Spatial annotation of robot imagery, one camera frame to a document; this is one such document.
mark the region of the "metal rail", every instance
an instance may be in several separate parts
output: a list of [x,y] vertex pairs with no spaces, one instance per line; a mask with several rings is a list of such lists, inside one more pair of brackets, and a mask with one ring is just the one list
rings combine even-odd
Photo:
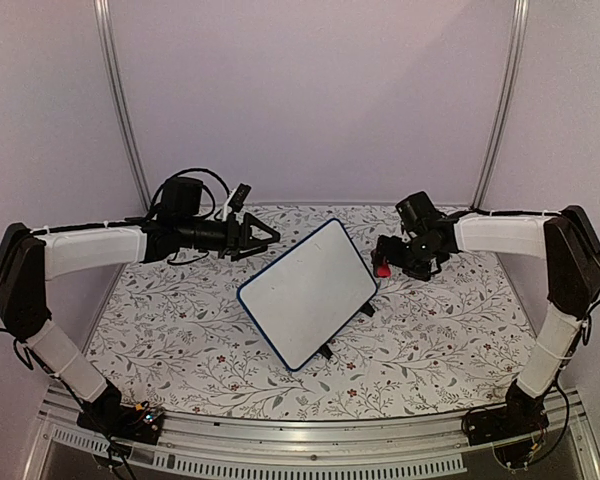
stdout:
[[[571,423],[585,421],[577,392],[569,390],[567,394]],[[566,412],[562,397],[557,393],[549,394],[545,407],[551,422],[550,430],[562,428]],[[402,475],[405,478],[433,478],[452,473],[452,467],[456,473],[464,471],[462,454],[491,448],[491,445],[469,446],[460,429],[464,413],[298,422],[167,412],[158,445],[129,443],[133,447],[130,462],[181,475],[199,475],[203,469],[208,478],[222,478],[223,475],[233,478],[233,473],[231,476],[227,473],[229,468],[245,469],[251,478],[260,478],[261,474],[262,478],[267,478],[268,472],[271,479],[282,479],[284,472],[289,476],[292,472],[295,475],[313,472],[314,480],[322,478],[321,472],[331,472],[333,479],[351,479],[354,475],[365,478],[364,472],[375,472],[378,479],[392,478],[392,475],[396,478],[396,475],[402,475],[401,468],[418,474],[409,476],[405,473]],[[58,441],[94,455],[105,455],[104,438],[78,428],[75,425],[77,415],[78,407],[69,394],[61,387],[52,386],[38,416],[43,425],[40,435],[46,436],[47,444]],[[41,453],[32,456],[26,479],[38,478],[35,470],[43,464],[38,457],[48,450],[44,442],[36,445]],[[422,476],[425,470],[430,477]]]
[[122,86],[122,77],[120,76],[120,65],[118,64],[118,55],[113,39],[113,27],[111,25],[111,15],[109,12],[108,0],[94,0],[96,13],[96,22],[98,24],[98,32],[100,34],[100,44],[102,46],[102,56],[111,88],[113,104],[118,117],[120,132],[122,133],[122,141],[131,167],[131,175],[135,182],[140,201],[145,210],[149,209],[151,202],[151,193],[147,177],[142,167],[138,145],[133,133],[131,125],[131,117],[129,116],[129,108]]
[[513,91],[518,77],[518,69],[522,58],[522,47],[524,46],[524,36],[527,29],[527,16],[529,10],[528,0],[516,0],[513,10],[513,26],[511,28],[511,41],[509,42],[509,54],[507,56],[506,69],[502,82],[500,99],[498,100],[498,109],[496,118],[493,122],[489,143],[487,144],[487,153],[484,158],[478,186],[471,202],[472,208],[480,208],[489,189],[489,183],[493,176],[493,170],[496,165],[498,151],[502,143],[504,129],[509,116]]

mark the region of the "floral tablecloth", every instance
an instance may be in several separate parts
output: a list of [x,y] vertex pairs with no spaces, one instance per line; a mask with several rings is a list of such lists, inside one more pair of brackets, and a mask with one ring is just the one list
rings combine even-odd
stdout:
[[238,304],[238,287],[331,218],[369,262],[399,218],[384,206],[248,210],[282,234],[266,254],[125,269],[88,357],[127,400],[258,419],[397,417],[502,400],[526,363],[533,332],[496,257],[463,253],[429,283],[394,269],[379,280],[376,314],[354,317],[331,341],[330,361],[316,356],[288,372]]

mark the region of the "white board with blue border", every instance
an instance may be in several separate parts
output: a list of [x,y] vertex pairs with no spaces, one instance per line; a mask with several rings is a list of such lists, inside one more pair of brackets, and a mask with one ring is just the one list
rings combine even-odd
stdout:
[[300,370],[377,293],[347,231],[329,220],[238,289],[284,365]]

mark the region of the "white wall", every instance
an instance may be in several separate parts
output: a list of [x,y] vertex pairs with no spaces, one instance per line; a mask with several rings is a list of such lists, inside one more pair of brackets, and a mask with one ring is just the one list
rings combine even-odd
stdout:
[[[529,24],[489,208],[560,209],[580,204],[600,236],[600,1],[531,2]],[[546,271],[505,259],[536,325]],[[565,372],[575,383],[600,447],[600,308],[589,347]]]
[[[6,226],[140,212],[91,0],[0,1],[0,239]],[[54,319],[84,343],[112,270],[49,285]],[[47,381],[0,334],[0,480],[19,478]]]
[[471,200],[513,1],[120,0],[152,188],[211,166],[252,200]]

